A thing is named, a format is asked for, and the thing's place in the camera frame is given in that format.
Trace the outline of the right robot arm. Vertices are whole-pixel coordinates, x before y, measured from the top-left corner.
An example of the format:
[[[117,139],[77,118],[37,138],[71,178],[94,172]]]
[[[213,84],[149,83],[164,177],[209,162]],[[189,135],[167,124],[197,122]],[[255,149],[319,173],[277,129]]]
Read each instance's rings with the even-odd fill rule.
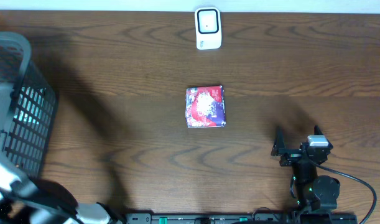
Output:
[[[280,158],[281,167],[292,168],[290,192],[299,201],[299,208],[290,214],[292,223],[332,222],[331,211],[337,208],[340,182],[317,174],[317,167],[328,159],[332,149],[318,126],[297,149],[286,147],[281,128],[276,129],[271,155]]]

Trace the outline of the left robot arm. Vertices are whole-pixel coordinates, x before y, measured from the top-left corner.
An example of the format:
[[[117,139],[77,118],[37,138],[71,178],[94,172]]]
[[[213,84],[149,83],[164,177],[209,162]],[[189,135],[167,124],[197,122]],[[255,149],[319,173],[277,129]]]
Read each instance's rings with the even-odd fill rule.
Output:
[[[125,217],[101,203],[79,203],[62,185],[29,175],[30,169],[14,164],[4,153],[8,137],[16,134],[10,123],[25,128],[17,136],[28,148],[46,146],[50,128],[37,119],[41,110],[30,110],[31,121],[16,110],[13,84],[0,79],[0,223],[126,223]]]

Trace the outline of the purple red tissue pack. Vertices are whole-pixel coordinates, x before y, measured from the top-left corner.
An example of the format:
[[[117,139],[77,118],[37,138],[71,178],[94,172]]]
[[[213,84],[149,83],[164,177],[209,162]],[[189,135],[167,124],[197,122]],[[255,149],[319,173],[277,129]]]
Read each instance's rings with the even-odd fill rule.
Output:
[[[225,102],[222,85],[186,89],[185,119],[188,128],[225,126]]]

